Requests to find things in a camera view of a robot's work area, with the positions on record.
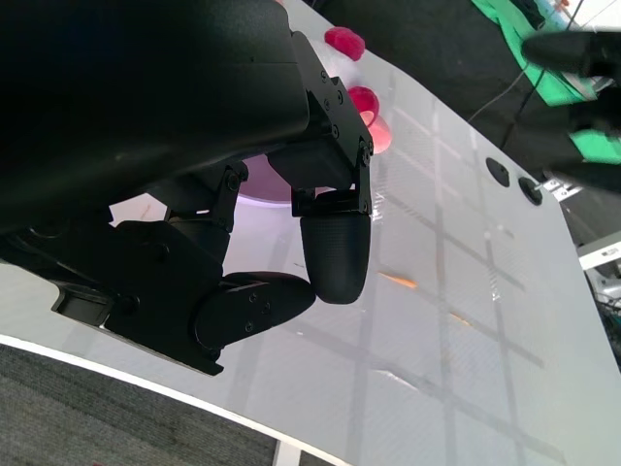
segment pink object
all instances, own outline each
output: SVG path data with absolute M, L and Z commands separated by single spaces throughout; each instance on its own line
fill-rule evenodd
M 378 155 L 386 151 L 392 143 L 392 132 L 388 127 L 386 121 L 381 116 L 378 116 L 375 123 L 369 126 L 369 132 L 373 138 L 373 153 Z
M 333 27 L 324 36 L 326 44 L 344 53 L 353 61 L 358 61 L 365 52 L 365 40 L 351 29 Z
M 351 88 L 348 92 L 353 105 L 360 113 L 360 117 L 367 127 L 371 126 L 379 116 L 379 100 L 376 94 L 368 87 L 361 85 Z

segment white tabletop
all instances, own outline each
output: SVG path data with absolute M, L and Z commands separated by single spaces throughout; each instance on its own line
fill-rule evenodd
M 286 1 L 293 29 L 329 24 Z M 394 131 L 374 157 L 371 263 L 351 306 L 316 303 L 224 350 L 216 378 L 49 310 L 54 286 L 0 266 L 0 343 L 176 397 L 336 464 L 621 464 L 621 378 L 559 205 L 424 87 L 366 53 Z M 511 186 L 485 168 L 493 157 Z M 129 211 L 140 216 L 145 199 Z M 149 208 L 152 215 L 156 209 Z M 227 273 L 306 276 L 298 220 L 240 203 Z M 417 289 L 384 275 L 415 281 Z

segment bolt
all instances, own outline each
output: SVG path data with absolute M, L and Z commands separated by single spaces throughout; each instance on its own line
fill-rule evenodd
M 362 162 L 362 166 L 366 167 L 369 164 L 369 147 L 367 146 L 367 143 L 365 143 L 364 141 L 360 141 L 360 144 L 358 144 L 358 155 L 360 156 L 361 162 Z
M 226 181 L 226 187 L 231 191 L 237 191 L 240 188 L 240 178 L 237 175 L 230 175 Z
M 205 357 L 209 360 L 209 361 L 217 361 L 217 359 L 220 357 L 220 355 L 222 354 L 221 349 L 218 348 L 205 348 Z

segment green mat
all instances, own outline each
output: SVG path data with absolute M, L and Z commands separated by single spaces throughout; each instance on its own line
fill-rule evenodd
M 531 26 L 522 12 L 515 7 L 510 0 L 472 0 L 473 3 L 498 24 L 505 40 L 515 56 L 517 63 L 522 69 L 526 67 L 526 60 L 522 56 L 521 47 L 524 39 L 535 34 L 537 31 Z M 558 31 L 559 26 L 549 20 L 541 31 L 551 32 Z M 539 79 L 541 68 L 531 64 L 526 68 L 526 75 L 531 83 L 535 83 Z M 593 92 L 588 83 L 584 86 Z M 585 100 L 580 92 L 568 83 L 561 75 L 546 72 L 537 87 L 537 91 L 541 98 L 548 105 L 568 104 Z M 595 131 L 582 131 L 579 134 L 571 135 L 573 143 L 582 156 L 590 161 L 621 163 L 621 143 L 619 141 L 611 141 L 602 133 Z

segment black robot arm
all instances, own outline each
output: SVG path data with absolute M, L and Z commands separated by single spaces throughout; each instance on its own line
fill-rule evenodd
M 56 312 L 215 375 L 226 345 L 316 296 L 358 298 L 371 135 L 277 2 L 26 0 L 0 17 L 0 257 L 55 283 Z M 260 153 L 292 187 L 310 283 L 223 277 Z M 112 227 L 108 206 L 144 192 L 167 217 Z

